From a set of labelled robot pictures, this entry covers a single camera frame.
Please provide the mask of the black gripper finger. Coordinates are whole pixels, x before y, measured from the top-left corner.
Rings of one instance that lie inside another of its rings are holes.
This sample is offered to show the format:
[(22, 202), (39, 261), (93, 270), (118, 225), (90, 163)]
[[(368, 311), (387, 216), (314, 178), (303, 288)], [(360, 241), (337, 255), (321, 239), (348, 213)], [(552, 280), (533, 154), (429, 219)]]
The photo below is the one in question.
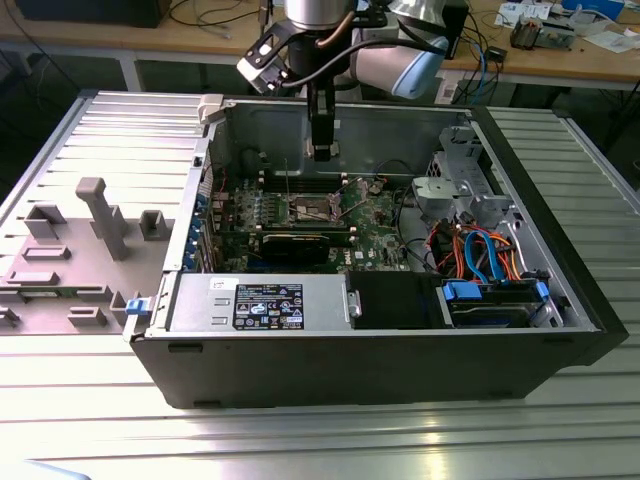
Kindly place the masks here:
[(329, 160), (334, 140), (334, 105), (325, 99), (312, 99), (309, 119), (313, 158)]

